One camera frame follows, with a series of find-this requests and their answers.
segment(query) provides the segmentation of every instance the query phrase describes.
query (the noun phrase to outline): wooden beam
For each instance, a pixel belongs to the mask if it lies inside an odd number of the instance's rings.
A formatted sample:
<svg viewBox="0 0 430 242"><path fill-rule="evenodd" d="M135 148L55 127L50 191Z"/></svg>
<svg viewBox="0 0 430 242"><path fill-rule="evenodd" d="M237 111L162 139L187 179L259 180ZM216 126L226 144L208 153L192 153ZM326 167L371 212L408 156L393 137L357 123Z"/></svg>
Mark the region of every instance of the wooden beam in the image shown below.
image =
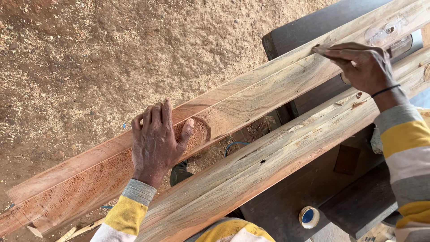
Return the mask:
<svg viewBox="0 0 430 242"><path fill-rule="evenodd" d="M395 14L343 38L341 42L356 41L387 47L396 39L429 22L429 11L428 1L414 2ZM390 34L383 34L392 26L401 28L395 28ZM194 135L185 157L338 73L340 70L337 66L313 54L202 110L193 116L196 120ZM179 130L181 126L182 122L176 124L175 129ZM130 149L126 149L25 200L12 208L11 212L21 224L32 222L41 234L47 233L105 203L113 195L118 195L131 177L131 167ZM0 236L14 229L16 227L13 226L1 228Z"/></svg>
<svg viewBox="0 0 430 242"><path fill-rule="evenodd" d="M311 55L311 48L319 43L333 44L343 38L371 25L398 10L412 4L415 0L394 0L360 18L357 18L337 29L307 43L303 46L286 53L262 66L257 67L239 77L188 101L173 109L173 123L179 124L182 121L194 116L198 112L240 92L251 85L271 76L285 67L304 59ZM23 202L56 184L63 182L79 172L82 172L116 154L131 147L131 132L127 131L113 139L110 139L90 150L87 150L75 157L48 169L33 178L13 187L7 191L7 195L15 204ZM190 156L193 152L188 149L184 157Z"/></svg>
<svg viewBox="0 0 430 242"><path fill-rule="evenodd" d="M419 62L427 62L418 67ZM394 67L408 96L430 87L430 48ZM270 132L150 204L136 241L183 241L373 122L368 94L351 88Z"/></svg>

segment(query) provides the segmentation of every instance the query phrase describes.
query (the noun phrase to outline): black wristband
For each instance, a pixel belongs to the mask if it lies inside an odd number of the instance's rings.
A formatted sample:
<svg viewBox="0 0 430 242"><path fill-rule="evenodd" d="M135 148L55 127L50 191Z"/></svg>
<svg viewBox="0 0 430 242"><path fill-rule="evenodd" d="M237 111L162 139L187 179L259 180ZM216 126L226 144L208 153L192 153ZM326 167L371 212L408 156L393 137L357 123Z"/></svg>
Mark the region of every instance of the black wristband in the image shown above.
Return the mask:
<svg viewBox="0 0 430 242"><path fill-rule="evenodd" d="M383 89L383 90L380 90L379 92L376 92L376 93L374 93L373 95L370 95L370 97L371 97L371 98L374 98L376 95L381 94L381 93L383 93L383 92L386 92L386 91L388 91L388 90L391 90L391 89L393 89L393 88L395 88L395 87L400 87L400 84L397 84L397 85L394 85L394 86L392 86L392 87L389 87L389 88L385 88L385 89Z"/></svg>

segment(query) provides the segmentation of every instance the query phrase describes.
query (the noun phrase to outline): sawdust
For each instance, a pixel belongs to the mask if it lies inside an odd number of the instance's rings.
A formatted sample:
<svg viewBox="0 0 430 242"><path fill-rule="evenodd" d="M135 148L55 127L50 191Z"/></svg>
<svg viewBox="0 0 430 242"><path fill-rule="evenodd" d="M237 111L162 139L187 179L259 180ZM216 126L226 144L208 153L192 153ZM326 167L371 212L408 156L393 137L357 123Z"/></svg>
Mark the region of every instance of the sawdust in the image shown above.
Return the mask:
<svg viewBox="0 0 430 242"><path fill-rule="evenodd" d="M130 129L147 105L179 105L265 63L263 35L334 2L1 1L0 205L12 186ZM190 170L230 142L192 157ZM26 228L6 239L55 241L107 211L45 239Z"/></svg>

